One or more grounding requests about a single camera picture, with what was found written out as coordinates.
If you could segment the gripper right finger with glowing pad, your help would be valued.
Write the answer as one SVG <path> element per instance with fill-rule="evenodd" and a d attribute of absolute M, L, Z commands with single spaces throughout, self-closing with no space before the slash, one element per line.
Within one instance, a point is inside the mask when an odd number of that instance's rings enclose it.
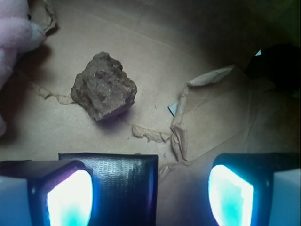
<path fill-rule="evenodd" d="M 300 154 L 220 154 L 209 173 L 208 197 L 219 226 L 299 226 Z"/>

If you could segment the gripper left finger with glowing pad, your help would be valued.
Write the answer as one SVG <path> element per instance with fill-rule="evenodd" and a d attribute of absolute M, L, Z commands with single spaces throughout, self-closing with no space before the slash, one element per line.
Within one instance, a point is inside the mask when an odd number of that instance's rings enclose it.
<path fill-rule="evenodd" d="M 2 161 L 2 226 L 87 226 L 93 182 L 77 160 Z"/>

